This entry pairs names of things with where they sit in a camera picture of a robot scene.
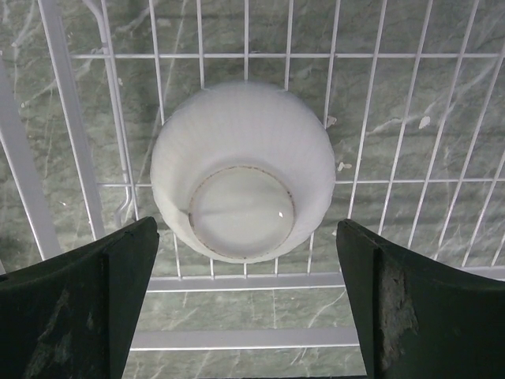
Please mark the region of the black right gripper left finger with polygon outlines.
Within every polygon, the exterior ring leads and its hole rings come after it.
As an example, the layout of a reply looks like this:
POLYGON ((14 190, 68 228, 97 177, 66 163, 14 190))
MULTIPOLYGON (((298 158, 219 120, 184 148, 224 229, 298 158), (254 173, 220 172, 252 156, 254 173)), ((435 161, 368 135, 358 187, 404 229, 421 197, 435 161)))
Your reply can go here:
POLYGON ((159 248, 151 216, 1 276, 3 378, 120 378, 159 248))

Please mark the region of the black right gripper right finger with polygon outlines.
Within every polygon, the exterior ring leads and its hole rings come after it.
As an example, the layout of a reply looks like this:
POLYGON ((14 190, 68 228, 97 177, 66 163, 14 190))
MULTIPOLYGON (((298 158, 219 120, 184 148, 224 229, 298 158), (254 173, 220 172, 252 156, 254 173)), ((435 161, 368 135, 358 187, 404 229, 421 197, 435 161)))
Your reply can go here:
POLYGON ((336 248, 370 378, 502 378, 504 283, 452 268, 353 220, 336 248))

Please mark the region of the white ribbed bowl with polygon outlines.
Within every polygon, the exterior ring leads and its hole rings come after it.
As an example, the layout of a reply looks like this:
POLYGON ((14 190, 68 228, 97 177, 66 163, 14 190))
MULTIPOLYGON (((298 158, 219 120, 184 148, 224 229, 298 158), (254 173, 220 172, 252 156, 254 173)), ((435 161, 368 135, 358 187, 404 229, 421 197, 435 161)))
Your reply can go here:
POLYGON ((153 198, 188 247, 235 264, 297 248, 324 219, 336 180, 315 113, 272 84, 231 82, 187 99, 151 155, 153 198))

